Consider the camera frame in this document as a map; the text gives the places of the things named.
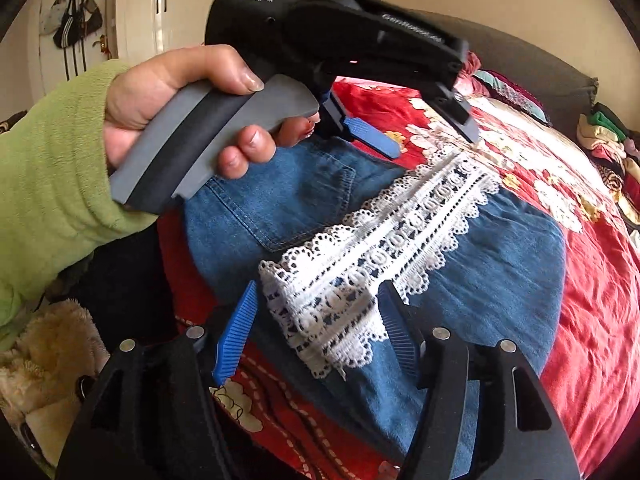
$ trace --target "green fleece sleeve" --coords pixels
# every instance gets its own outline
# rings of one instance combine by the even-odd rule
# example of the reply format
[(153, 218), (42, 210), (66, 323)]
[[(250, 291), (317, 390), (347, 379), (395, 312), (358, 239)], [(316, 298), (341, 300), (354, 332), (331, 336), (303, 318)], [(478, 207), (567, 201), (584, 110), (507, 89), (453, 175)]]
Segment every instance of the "green fleece sleeve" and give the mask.
[(0, 347), (60, 270), (156, 218), (111, 200), (104, 106), (126, 69), (111, 60), (60, 85), (0, 136)]

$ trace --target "door handle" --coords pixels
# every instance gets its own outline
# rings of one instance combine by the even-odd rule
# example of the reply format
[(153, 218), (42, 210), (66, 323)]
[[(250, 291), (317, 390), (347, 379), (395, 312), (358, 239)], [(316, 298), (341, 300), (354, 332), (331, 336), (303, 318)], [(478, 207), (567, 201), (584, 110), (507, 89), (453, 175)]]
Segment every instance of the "door handle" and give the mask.
[(100, 52), (107, 55), (107, 59), (111, 59), (111, 51), (107, 45), (107, 37), (103, 34), (100, 36), (100, 40), (94, 41), (92, 46), (100, 45)]

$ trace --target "red floral bedding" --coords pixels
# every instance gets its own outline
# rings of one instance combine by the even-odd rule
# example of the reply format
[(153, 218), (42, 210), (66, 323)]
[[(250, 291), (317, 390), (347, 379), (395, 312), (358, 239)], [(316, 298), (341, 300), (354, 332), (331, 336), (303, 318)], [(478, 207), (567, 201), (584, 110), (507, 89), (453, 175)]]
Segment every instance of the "red floral bedding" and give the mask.
[[(346, 108), (402, 145), (413, 168), (443, 142), (469, 149), (419, 97), (366, 82), (334, 85)], [(503, 185), (556, 218), (566, 234), (566, 278), (543, 384), (580, 471), (604, 459), (640, 402), (640, 260), (598, 173), (560, 134), (486, 98), (472, 100), (482, 141), (471, 151)], [(165, 271), (183, 325), (215, 300), (190, 260), (177, 214), (159, 221)], [(238, 373), (213, 392), (255, 441), (313, 479), (375, 478), (382, 460), (292, 391), (247, 345)]]

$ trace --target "gray headboard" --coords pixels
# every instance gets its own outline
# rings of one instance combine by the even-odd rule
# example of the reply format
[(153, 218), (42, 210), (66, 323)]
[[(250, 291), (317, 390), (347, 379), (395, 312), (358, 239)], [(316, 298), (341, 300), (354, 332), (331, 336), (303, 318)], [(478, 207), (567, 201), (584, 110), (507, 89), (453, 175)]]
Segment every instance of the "gray headboard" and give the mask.
[(575, 140), (580, 114), (588, 114), (598, 80), (540, 47), (475, 22), (418, 11), (428, 21), (469, 42), (482, 68), (495, 70), (527, 89), (545, 107), (554, 128)]

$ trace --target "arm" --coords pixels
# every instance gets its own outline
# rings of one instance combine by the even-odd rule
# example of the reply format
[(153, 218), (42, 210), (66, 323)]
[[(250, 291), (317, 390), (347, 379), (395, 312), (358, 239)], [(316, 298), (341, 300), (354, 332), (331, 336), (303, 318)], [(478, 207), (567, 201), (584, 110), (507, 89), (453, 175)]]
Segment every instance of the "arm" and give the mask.
[[(130, 70), (111, 60), (60, 85), (0, 136), (0, 351), (28, 322), (24, 303), (60, 270), (155, 220), (111, 200), (108, 164), (117, 168), (171, 97), (203, 78), (234, 94), (264, 86), (226, 45), (174, 50)], [(239, 178), (276, 145), (309, 136), (318, 120), (289, 118), (275, 139), (260, 126), (243, 128), (218, 170)]]
[(155, 219), (110, 199), (104, 108), (126, 69), (112, 60), (89, 70), (0, 136), (0, 349), (21, 329), (9, 324), (21, 305), (60, 270)]

